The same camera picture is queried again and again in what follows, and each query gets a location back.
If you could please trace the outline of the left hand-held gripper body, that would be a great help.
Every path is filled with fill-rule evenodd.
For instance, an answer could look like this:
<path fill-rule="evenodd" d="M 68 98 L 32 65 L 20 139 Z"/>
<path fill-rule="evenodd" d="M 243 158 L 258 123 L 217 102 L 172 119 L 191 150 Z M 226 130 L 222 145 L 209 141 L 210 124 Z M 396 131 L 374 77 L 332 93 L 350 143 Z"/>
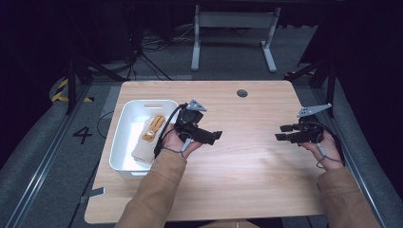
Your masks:
<path fill-rule="evenodd" d="M 203 117 L 202 112 L 205 110 L 206 108 L 195 99 L 182 106 L 174 127 L 178 131 L 179 137 L 183 142 L 187 139 L 193 140 L 191 133 L 200 129 L 198 123 Z"/>

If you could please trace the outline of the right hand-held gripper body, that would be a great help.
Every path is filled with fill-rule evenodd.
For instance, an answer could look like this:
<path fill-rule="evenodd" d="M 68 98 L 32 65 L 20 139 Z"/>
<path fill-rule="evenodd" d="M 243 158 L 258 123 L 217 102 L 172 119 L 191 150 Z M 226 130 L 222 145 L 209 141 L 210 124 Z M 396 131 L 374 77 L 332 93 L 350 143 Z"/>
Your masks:
<path fill-rule="evenodd" d="M 297 113 L 298 130 L 304 134 L 304 143 L 320 143 L 323 140 L 323 131 L 326 125 L 321 123 L 317 117 L 317 113 L 330 108 L 331 104 L 321 104 L 314 106 L 302 107 Z"/>

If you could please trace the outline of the beige glove with orange fingers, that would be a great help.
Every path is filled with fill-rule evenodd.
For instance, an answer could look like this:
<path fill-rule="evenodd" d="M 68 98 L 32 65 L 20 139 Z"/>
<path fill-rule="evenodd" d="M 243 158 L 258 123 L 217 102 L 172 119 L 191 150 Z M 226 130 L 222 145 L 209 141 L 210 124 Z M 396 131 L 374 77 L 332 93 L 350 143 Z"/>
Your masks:
<path fill-rule="evenodd" d="M 136 162 L 151 164 L 154 161 L 154 148 L 165 124 L 165 116 L 154 116 L 144 122 L 144 128 L 138 138 L 131 156 Z"/>

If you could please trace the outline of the white plastic bin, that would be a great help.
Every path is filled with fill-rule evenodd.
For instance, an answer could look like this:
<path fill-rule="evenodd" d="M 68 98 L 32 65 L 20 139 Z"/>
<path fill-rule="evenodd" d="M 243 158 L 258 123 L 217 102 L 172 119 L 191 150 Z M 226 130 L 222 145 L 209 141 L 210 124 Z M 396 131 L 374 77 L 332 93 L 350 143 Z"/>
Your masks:
<path fill-rule="evenodd" d="M 109 165 L 124 179 L 140 179 L 151 164 L 138 162 L 131 153 L 144 128 L 144 122 L 154 116 L 169 118 L 178 104 L 172 100 L 133 100 L 123 107 L 110 150 Z"/>

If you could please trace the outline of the person's left hand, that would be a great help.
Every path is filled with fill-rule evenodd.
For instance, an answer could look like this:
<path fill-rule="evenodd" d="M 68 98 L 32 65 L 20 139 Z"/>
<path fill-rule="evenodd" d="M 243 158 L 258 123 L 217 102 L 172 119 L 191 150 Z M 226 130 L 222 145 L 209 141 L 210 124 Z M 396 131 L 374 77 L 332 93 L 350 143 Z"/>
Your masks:
<path fill-rule="evenodd" d="M 166 135 L 163 139 L 163 148 L 177 152 L 187 159 L 193 151 L 201 146 L 202 144 L 200 142 L 183 142 L 179 138 L 177 131 L 174 129 L 174 124 L 170 123 L 166 128 Z"/>

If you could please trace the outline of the person's right hand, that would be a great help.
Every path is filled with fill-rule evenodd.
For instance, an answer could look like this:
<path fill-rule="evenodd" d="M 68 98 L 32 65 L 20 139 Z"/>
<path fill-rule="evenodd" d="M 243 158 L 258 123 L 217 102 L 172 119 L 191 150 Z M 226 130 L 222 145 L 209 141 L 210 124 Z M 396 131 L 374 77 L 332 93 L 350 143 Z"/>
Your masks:
<path fill-rule="evenodd" d="M 340 158 L 334 138 L 326 131 L 323 132 L 322 136 L 323 140 L 321 142 L 303 142 L 300 146 L 313 154 L 317 160 L 317 167 L 325 171 L 342 168 L 344 163 Z"/>

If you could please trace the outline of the black metal stand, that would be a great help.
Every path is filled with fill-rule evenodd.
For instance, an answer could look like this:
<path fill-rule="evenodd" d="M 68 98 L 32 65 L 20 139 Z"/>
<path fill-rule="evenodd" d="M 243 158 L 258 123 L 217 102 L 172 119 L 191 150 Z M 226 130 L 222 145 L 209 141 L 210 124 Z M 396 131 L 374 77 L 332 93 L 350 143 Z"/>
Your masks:
<path fill-rule="evenodd" d="M 106 75 L 110 79 L 117 82 L 127 82 L 127 79 L 119 76 L 118 74 L 112 72 L 111 70 L 101 66 L 100 64 L 96 64 L 93 61 L 83 57 L 83 56 L 74 56 L 69 63 L 69 68 L 67 71 L 67 84 L 68 84 L 68 107 L 66 114 L 69 115 L 74 106 L 77 103 L 77 94 L 76 94 L 76 82 L 75 79 L 78 78 L 82 85 L 90 85 L 93 81 L 92 74 L 89 71 L 89 68 L 95 68 L 100 71 L 102 74 Z"/>
<path fill-rule="evenodd" d="M 327 83 L 326 103 L 332 105 L 334 103 L 336 87 L 336 72 L 332 61 L 321 60 L 296 72 L 289 71 L 284 75 L 284 80 L 293 82 L 304 75 L 308 75 L 310 72 L 313 72 L 313 74 L 308 82 L 309 87 L 321 88 L 324 83 Z"/>

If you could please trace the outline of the yellow and black floor tape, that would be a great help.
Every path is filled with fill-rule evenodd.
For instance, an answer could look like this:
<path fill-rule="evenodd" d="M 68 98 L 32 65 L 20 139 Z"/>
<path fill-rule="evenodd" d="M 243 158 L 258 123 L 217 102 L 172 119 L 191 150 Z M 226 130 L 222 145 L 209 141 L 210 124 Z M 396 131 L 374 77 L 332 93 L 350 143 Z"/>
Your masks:
<path fill-rule="evenodd" d="M 63 93 L 65 87 L 67 86 L 67 83 L 68 83 L 68 79 L 65 78 L 59 84 L 59 86 L 57 87 L 54 95 L 51 97 L 51 100 L 53 102 L 56 102 L 56 101 L 57 102 L 68 102 L 68 97 L 62 96 L 62 93 Z M 86 103 L 91 103 L 91 102 L 94 102 L 94 101 L 95 101 L 94 97 L 85 97 L 85 99 L 84 99 L 84 102 L 86 102 Z"/>

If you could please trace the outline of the metal floor rail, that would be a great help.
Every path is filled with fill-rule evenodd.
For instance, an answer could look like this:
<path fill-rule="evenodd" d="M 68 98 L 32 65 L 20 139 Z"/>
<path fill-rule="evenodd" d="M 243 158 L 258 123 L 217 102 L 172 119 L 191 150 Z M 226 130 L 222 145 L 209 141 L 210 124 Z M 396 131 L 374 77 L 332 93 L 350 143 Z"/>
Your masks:
<path fill-rule="evenodd" d="M 374 216 L 377 219 L 377 221 L 379 222 L 380 226 L 382 228 L 385 228 L 383 218 L 380 216 L 378 208 L 374 203 L 374 199 L 371 195 L 370 189 L 368 188 L 368 184 L 363 179 L 360 171 L 358 170 L 358 167 L 354 161 L 354 158 L 352 157 L 352 155 L 350 153 L 348 145 L 344 142 L 344 138 L 342 136 L 340 128 L 336 124 L 336 120 L 331 117 L 331 114 L 329 112 L 326 112 L 325 114 L 319 114 L 318 117 L 325 122 L 325 124 L 330 128 L 330 130 L 333 133 L 335 133 L 338 136 L 338 138 L 340 140 L 341 148 L 343 151 L 346 166 L 352 171 L 353 176 L 355 177 L 355 180 L 360 187 L 360 190 L 363 192 L 366 200 L 370 203 L 372 210 L 374 212 Z"/>
<path fill-rule="evenodd" d="M 59 124 L 56 133 L 52 137 L 52 141 L 47 149 L 47 152 L 45 153 L 43 159 L 41 159 L 41 162 L 37 166 L 31 178 L 29 179 L 29 184 L 26 187 L 24 194 L 18 201 L 18 204 L 13 210 L 4 228 L 21 227 L 22 221 L 26 217 L 29 208 L 31 207 L 48 175 L 49 169 L 51 168 L 55 158 L 59 153 L 61 141 L 67 134 L 67 130 L 70 127 L 80 105 L 84 101 L 85 96 L 87 95 L 89 90 L 89 85 L 82 85 L 78 89 L 78 92 L 76 93 L 76 101 L 79 103 L 72 106 L 69 114 L 63 114 L 62 122 Z"/>

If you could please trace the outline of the grey metal table frame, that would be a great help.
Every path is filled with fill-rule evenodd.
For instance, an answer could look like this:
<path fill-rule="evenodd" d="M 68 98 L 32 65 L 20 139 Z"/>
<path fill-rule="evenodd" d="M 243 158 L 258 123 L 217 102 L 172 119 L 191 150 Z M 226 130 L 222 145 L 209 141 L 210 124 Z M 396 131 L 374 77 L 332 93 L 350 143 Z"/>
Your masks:
<path fill-rule="evenodd" d="M 267 38 L 260 42 L 260 47 L 269 71 L 277 71 L 270 46 L 274 37 L 281 8 L 275 8 L 270 12 L 237 12 L 237 11 L 205 11 L 200 5 L 195 7 L 194 14 L 194 46 L 192 53 L 191 69 L 199 70 L 201 40 L 200 28 L 242 28 L 242 29 L 267 29 Z"/>

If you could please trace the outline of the grey table bracket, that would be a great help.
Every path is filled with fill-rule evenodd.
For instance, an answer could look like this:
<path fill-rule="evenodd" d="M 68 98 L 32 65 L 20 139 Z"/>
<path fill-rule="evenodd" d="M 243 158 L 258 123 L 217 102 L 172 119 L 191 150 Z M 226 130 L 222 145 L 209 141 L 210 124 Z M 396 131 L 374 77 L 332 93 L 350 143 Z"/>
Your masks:
<path fill-rule="evenodd" d="M 104 187 L 92 189 L 87 194 L 84 194 L 80 197 L 80 203 L 88 202 L 90 198 L 101 196 L 105 192 L 106 190 L 104 189 Z"/>

